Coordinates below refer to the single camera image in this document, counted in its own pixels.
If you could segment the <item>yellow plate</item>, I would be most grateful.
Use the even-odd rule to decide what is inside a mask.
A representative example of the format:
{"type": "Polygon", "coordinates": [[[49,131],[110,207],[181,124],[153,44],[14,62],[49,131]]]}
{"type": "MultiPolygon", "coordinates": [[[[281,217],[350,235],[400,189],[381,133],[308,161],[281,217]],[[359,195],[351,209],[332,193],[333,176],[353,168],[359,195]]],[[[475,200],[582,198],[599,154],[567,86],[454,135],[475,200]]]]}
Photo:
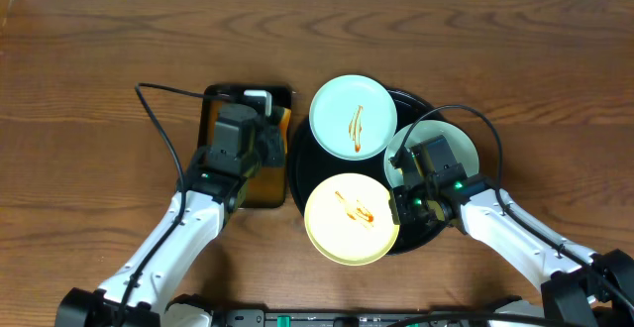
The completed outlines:
{"type": "Polygon", "coordinates": [[[305,205],[308,237],[333,262],[373,263],[391,250],[399,233],[389,201],[387,188],[367,175],[331,176],[313,189],[305,205]]]}

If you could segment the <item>orange sponge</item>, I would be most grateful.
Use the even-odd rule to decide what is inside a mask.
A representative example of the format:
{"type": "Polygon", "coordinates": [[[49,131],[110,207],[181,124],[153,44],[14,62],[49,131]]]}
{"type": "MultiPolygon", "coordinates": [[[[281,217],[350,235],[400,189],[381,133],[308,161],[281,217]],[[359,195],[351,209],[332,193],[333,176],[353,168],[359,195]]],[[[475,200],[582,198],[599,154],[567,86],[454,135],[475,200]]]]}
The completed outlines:
{"type": "Polygon", "coordinates": [[[288,127],[291,118],[291,110],[285,107],[277,107],[275,109],[276,116],[278,117],[277,127],[280,130],[283,140],[288,142],[288,127]]]}

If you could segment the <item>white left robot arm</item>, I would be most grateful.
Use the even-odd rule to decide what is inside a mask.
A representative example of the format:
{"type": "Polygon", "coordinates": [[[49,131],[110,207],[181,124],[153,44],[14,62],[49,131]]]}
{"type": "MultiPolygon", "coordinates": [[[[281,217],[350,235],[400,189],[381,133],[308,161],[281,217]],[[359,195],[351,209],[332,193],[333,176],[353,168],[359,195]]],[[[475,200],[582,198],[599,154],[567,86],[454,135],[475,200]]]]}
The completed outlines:
{"type": "Polygon", "coordinates": [[[169,300],[200,252],[238,208],[285,199],[289,110],[280,117],[232,114],[214,121],[210,144],[181,169],[167,212],[135,254],[93,292],[74,288],[58,326],[167,325],[169,300]]]}

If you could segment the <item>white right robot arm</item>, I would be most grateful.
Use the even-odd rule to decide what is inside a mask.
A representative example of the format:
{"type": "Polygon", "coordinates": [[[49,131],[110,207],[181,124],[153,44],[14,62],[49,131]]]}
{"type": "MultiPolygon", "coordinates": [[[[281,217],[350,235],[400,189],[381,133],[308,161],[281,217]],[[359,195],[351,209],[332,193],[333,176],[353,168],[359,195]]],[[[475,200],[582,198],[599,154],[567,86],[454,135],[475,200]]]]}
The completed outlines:
{"type": "Polygon", "coordinates": [[[390,191],[398,223],[438,222],[485,244],[540,292],[542,304],[510,302],[493,322],[553,326],[630,326],[633,259],[621,250],[600,254],[569,240],[521,208],[493,180],[465,175],[460,165],[411,176],[390,191]]]}

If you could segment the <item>light blue plate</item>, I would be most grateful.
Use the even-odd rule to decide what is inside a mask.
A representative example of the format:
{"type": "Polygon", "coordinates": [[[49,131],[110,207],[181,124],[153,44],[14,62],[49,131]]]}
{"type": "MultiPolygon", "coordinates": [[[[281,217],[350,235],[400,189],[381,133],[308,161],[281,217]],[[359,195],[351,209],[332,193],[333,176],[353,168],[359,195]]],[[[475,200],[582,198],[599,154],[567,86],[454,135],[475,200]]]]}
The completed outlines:
{"type": "Polygon", "coordinates": [[[397,110],[387,89],[358,74],[335,77],[314,95],[309,126],[322,149],[346,161],[370,159],[396,133],[397,110]]]}

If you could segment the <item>pale green plate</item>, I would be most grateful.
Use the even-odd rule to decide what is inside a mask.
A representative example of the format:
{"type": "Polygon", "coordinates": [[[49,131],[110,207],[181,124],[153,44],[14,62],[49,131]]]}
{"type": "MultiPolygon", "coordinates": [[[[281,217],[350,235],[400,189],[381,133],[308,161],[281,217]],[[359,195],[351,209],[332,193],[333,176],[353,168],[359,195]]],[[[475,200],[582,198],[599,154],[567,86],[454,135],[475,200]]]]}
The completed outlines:
{"type": "MultiPolygon", "coordinates": [[[[384,174],[389,187],[403,184],[403,176],[395,169],[389,159],[393,157],[402,143],[402,139],[408,132],[411,125],[400,129],[387,145],[383,155],[384,174]]],[[[444,136],[447,140],[456,160],[461,163],[467,176],[479,173],[479,158],[475,144],[470,137],[457,126],[438,120],[424,120],[417,124],[406,141],[405,147],[409,149],[414,144],[418,144],[429,139],[444,136]]]]}

